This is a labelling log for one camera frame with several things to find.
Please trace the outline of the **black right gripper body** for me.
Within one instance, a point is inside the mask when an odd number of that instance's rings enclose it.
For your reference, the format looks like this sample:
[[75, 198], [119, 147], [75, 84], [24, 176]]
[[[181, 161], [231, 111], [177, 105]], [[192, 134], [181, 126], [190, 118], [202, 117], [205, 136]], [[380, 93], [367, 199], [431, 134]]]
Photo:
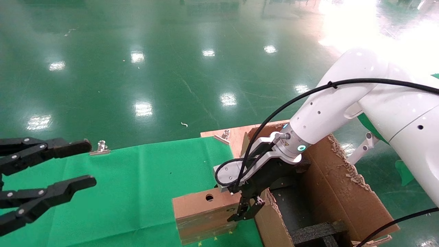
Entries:
[[273, 142], [254, 144], [247, 161], [243, 157], [236, 159], [237, 168], [244, 167], [236, 192], [246, 198], [260, 196], [262, 191], [270, 187], [282, 177], [302, 174], [309, 168], [309, 160], [298, 155], [289, 158], [283, 155]]

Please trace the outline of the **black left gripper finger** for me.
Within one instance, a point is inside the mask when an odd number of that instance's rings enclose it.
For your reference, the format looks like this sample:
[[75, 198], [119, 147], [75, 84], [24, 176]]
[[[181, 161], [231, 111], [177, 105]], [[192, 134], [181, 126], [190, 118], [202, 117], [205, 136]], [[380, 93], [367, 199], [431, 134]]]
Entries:
[[96, 186], [93, 176], [85, 175], [57, 182], [47, 188], [1, 191], [0, 208], [16, 208], [0, 217], [0, 235], [5, 236], [31, 224], [50, 208], [68, 203], [80, 190]]
[[0, 172], [10, 176], [52, 158], [65, 158], [89, 153], [92, 144], [87, 140], [67, 142], [65, 139], [41, 140], [31, 137], [1, 139]]

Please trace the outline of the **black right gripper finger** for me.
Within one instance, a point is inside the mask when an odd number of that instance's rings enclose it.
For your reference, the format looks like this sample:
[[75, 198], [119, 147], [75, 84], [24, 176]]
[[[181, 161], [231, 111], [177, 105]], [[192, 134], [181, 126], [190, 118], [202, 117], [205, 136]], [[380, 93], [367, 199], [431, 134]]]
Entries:
[[249, 203], [250, 203], [250, 199], [249, 198], [241, 197], [239, 205], [238, 205], [238, 208], [237, 208], [237, 214], [238, 215], [245, 214], [246, 211], [248, 210]]
[[256, 214], [261, 210], [261, 208], [265, 205], [265, 201], [261, 198], [254, 198], [254, 204], [250, 204], [248, 205], [248, 210], [246, 211], [245, 214], [243, 215], [238, 215], [237, 211], [235, 214], [233, 214], [232, 216], [230, 216], [227, 221], [228, 222], [238, 222], [241, 220], [249, 220], [249, 219], [253, 219]]

